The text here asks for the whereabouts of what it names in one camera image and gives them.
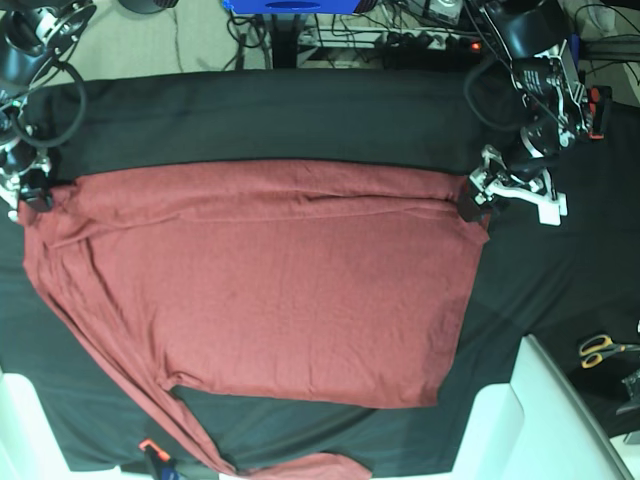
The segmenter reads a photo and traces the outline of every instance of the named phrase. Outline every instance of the black cloth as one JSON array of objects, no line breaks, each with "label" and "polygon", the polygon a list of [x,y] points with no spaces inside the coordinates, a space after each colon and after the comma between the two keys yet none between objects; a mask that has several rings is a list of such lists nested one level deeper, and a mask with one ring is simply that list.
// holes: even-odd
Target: black cloth
[{"label": "black cloth", "polygon": [[[486,131],[461,90],[456,75],[384,71],[92,82],[87,120],[58,152],[59,177],[255,158],[465,173],[478,164],[485,143],[501,146],[511,139]],[[511,90],[491,82],[485,89],[485,103],[498,118],[515,104]],[[71,87],[52,88],[30,103],[30,118],[61,131],[76,107]],[[186,388],[177,388],[176,395],[239,468],[332,451],[362,462],[376,476],[450,470],[475,394],[509,380],[523,335],[538,334],[572,378],[579,338],[602,329],[616,339],[637,338],[639,131],[640,114],[616,106],[605,141],[563,156],[555,178],[569,196],[570,216],[561,227],[539,225],[535,208],[520,202],[492,220],[438,407],[381,411]],[[177,458],[188,458],[42,304],[21,269],[21,228],[0,225],[0,365],[32,380],[70,466],[92,470],[138,461],[137,444],[150,435]],[[590,373],[588,378],[597,378]],[[608,384],[617,385],[622,373],[611,372]],[[578,378],[576,385],[607,433],[640,427],[640,414],[613,416],[618,397],[593,385],[587,391],[583,383]]]}]

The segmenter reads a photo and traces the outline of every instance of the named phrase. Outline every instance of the white plastic part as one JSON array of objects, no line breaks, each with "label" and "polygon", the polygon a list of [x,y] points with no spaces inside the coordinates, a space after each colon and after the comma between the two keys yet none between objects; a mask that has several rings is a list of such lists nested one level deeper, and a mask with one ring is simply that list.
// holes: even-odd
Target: white plastic part
[{"label": "white plastic part", "polygon": [[632,480],[563,373],[533,336],[511,382],[476,397],[452,480]]},{"label": "white plastic part", "polygon": [[31,382],[0,371],[0,479],[150,480],[120,468],[71,472]]}]

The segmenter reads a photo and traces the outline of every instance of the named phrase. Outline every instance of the orange part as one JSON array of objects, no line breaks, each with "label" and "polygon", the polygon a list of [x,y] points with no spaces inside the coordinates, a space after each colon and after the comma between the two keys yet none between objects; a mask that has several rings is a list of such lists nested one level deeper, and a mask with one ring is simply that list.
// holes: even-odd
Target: orange part
[{"label": "orange part", "polygon": [[168,462],[169,460],[171,460],[171,455],[169,455],[167,452],[165,452],[164,450],[162,450],[153,440],[151,440],[150,438],[147,438],[145,440],[143,440],[142,442],[140,442],[140,444],[138,445],[138,448],[140,450],[142,450],[143,452],[147,449],[147,447],[151,447],[155,450],[155,452],[158,454],[158,458],[160,460],[162,460],[163,462]]}]

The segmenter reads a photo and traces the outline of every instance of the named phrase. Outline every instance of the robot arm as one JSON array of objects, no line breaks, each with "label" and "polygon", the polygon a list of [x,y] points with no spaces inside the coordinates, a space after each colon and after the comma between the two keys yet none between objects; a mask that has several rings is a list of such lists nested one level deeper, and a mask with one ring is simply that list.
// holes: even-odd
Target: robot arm
[{"label": "robot arm", "polygon": [[[77,44],[96,6],[91,0],[0,0],[0,9],[7,10],[0,20],[0,198],[16,220],[20,201],[38,211],[52,206],[47,148],[73,134],[87,103],[82,78],[62,57]],[[67,132],[43,140],[23,124],[22,111],[34,82],[52,68],[66,70],[76,82],[80,110]]]},{"label": "robot arm", "polygon": [[[560,225],[567,215],[566,196],[556,192],[547,166],[576,143],[603,138],[611,89],[585,88],[557,0],[492,0],[479,11],[498,40],[495,56],[522,94],[528,120],[523,125],[496,125],[485,119],[493,128],[513,131],[516,138],[506,151],[491,145],[483,149],[483,164],[471,173],[461,196],[460,214],[467,221],[477,220],[501,208],[505,199],[517,198],[537,206],[540,223]],[[491,63],[489,59],[469,75],[468,98],[471,81]]]}]

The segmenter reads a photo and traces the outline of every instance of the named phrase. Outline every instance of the wire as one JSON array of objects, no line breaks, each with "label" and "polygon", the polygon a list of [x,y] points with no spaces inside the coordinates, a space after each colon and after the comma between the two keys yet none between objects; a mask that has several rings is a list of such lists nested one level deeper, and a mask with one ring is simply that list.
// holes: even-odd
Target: wire
[{"label": "wire", "polygon": [[180,73],[184,73],[184,66],[182,65],[182,54],[180,53],[180,26],[178,24],[178,11],[175,8],[167,9],[167,14],[173,20],[175,26],[175,35],[173,38],[174,50],[176,52],[176,61],[178,62],[178,69]]},{"label": "wire", "polygon": [[637,39],[636,41],[640,42],[640,35],[638,35],[637,33],[623,33],[620,35],[612,35],[611,37],[602,37],[599,38],[598,40],[592,40],[589,43],[593,44],[593,43],[635,43],[632,41],[628,41],[628,42],[624,42],[622,41],[623,38],[627,38],[627,39],[631,39],[631,38],[635,38]]},{"label": "wire", "polygon": [[[61,60],[61,63],[69,63],[69,60],[71,60],[71,57],[73,57],[73,54],[75,53],[76,49],[78,48],[78,43],[74,43],[73,46],[71,47],[71,50],[69,50],[69,55],[67,55],[67,58],[65,60]],[[58,76],[58,74],[61,72],[61,70],[59,68],[56,68],[56,71],[53,72],[53,74],[51,74],[49,76],[49,78],[47,78],[46,80],[44,80],[43,82],[39,83],[38,85],[36,85],[35,87],[33,86],[33,84],[35,82],[37,82],[38,79],[38,75],[40,75],[40,72],[36,73],[36,75],[34,76],[34,80],[31,81],[31,83],[29,84],[28,90],[24,93],[20,93],[18,95],[15,95],[13,97],[10,97],[8,99],[5,100],[5,104],[0,107],[0,112],[8,109],[8,108],[12,108],[15,107],[15,103],[16,101],[22,101],[26,98],[28,98],[29,95],[31,95],[32,93],[35,93],[39,90],[42,90],[44,87],[47,86],[47,84],[51,83],[51,81],[56,78]],[[22,104],[20,105],[20,111],[22,112],[22,109],[24,108],[25,102],[22,102]]]},{"label": "wire", "polygon": [[573,14],[573,27],[576,30],[578,29],[578,14],[585,8],[589,8],[589,7],[608,8],[609,10],[613,10],[616,13],[616,15],[619,15],[620,18],[622,18],[625,22],[631,25],[631,28],[633,28],[636,31],[636,33],[640,34],[640,28],[638,28],[631,20],[629,20],[629,17],[623,14],[619,9],[612,7],[611,5],[605,5],[603,3],[587,3],[586,5],[583,5],[580,8],[578,8],[576,10],[576,13]]},{"label": "wire", "polygon": [[[365,33],[386,33],[388,31],[390,31],[389,27],[385,27],[385,30],[360,30],[360,31],[353,31],[353,30],[349,30],[348,28],[345,28],[346,30],[348,30],[347,33],[345,34],[339,34],[336,32],[335,28],[336,28],[336,18],[337,15],[332,15],[331,18],[331,34],[334,37],[351,37],[353,38],[354,35],[359,35],[359,34],[365,34]],[[360,41],[361,43],[371,43],[371,44],[375,44],[376,42],[370,42],[370,41]]]},{"label": "wire", "polygon": [[[318,14],[314,13],[313,18],[316,21],[316,29],[318,31],[318,41],[320,42],[320,48],[324,49],[324,40],[322,39],[322,32],[320,31],[320,20],[318,20]],[[327,51],[327,62],[331,65],[331,68],[336,68],[336,64],[331,60],[330,52]]]},{"label": "wire", "polygon": [[624,64],[627,66],[627,69],[631,72],[631,75],[633,75],[633,78],[635,78],[636,85],[640,86],[640,78],[638,78],[638,74],[635,72],[633,68],[631,68],[631,65],[629,64],[629,62],[624,62]]},{"label": "wire", "polygon": [[595,73],[599,70],[602,70],[604,68],[608,68],[611,65],[620,65],[621,63],[625,63],[625,62],[621,62],[620,60],[613,60],[611,62],[607,62],[604,65],[598,65],[597,67],[593,67],[591,70],[588,70],[585,72],[585,75],[591,75],[592,73]]},{"label": "wire", "polygon": [[476,105],[476,102],[473,98],[473,92],[471,91],[478,78],[480,78],[481,75],[483,75],[487,72],[487,70],[493,67],[497,61],[497,58],[487,57],[480,65],[474,67],[465,77],[462,91],[464,94],[464,98],[469,104],[469,108],[471,108],[473,113],[476,114],[476,116],[480,119],[480,121],[482,121],[482,123],[499,132],[517,132],[522,128],[522,125],[516,123],[502,124],[487,118]]},{"label": "wire", "polygon": [[[236,43],[240,42],[240,38],[237,36],[239,35],[238,27],[250,25],[249,28],[253,29],[256,36],[258,37],[258,40],[256,40],[255,44],[247,44],[244,47],[245,48],[262,48],[263,43],[267,37],[267,32],[265,29],[260,28],[260,25],[258,24],[258,20],[256,19],[256,17],[236,17],[230,11],[227,11],[227,14],[229,15],[229,19],[227,20],[227,32],[229,32],[229,35],[231,36],[231,38],[233,38],[236,41]],[[236,33],[232,31],[231,25],[236,27]]]},{"label": "wire", "polygon": [[[511,65],[509,65],[509,63],[507,63],[504,58],[502,58],[502,56],[500,56],[498,54],[498,51],[493,47],[493,45],[491,45],[486,37],[486,35],[482,32],[482,30],[480,29],[480,27],[478,26],[478,23],[475,21],[475,19],[473,18],[473,15],[471,13],[471,9],[469,8],[469,6],[467,5],[466,1],[462,2],[462,5],[464,6],[464,9],[467,13],[467,16],[469,17],[469,20],[471,21],[471,23],[473,24],[473,27],[475,28],[476,32],[478,33],[478,36],[480,37],[480,39],[482,40],[482,43],[485,44],[489,50],[491,50],[491,53],[493,53],[493,55],[496,57],[496,59],[504,66],[504,68],[507,69],[507,71],[511,74],[511,76],[513,76],[513,78],[518,78],[518,76],[515,74],[515,72],[513,71],[513,69],[511,68]],[[540,100],[537,95],[535,95],[531,90],[529,90],[528,88],[526,88],[526,86],[520,82],[520,84],[522,85],[522,89],[525,91],[525,93],[534,101],[538,104],[538,106],[540,107],[540,109],[542,111],[544,111],[548,116],[550,116],[560,127],[562,128],[566,128],[569,132],[571,132],[576,138],[579,137],[578,132],[575,130],[575,128],[573,128],[571,125],[568,125],[566,122],[564,122],[562,119],[560,119],[553,111],[551,111],[551,109],[542,101]]]},{"label": "wire", "polygon": [[13,110],[9,112],[9,118],[11,119],[11,128],[13,132],[20,137],[20,139],[24,140],[29,145],[32,145],[36,148],[53,148],[62,145],[63,143],[69,141],[71,137],[73,137],[76,132],[80,129],[82,122],[87,114],[87,106],[89,103],[89,96],[87,94],[87,88],[84,83],[84,80],[78,73],[78,71],[73,67],[73,65],[69,63],[56,62],[56,67],[59,70],[66,71],[76,86],[78,90],[78,95],[80,97],[80,106],[78,107],[78,112],[76,113],[73,122],[67,128],[67,130],[61,135],[51,138],[48,140],[40,140],[38,138],[32,137],[29,132],[25,129],[25,127],[21,124],[21,119],[18,117],[19,111]]}]

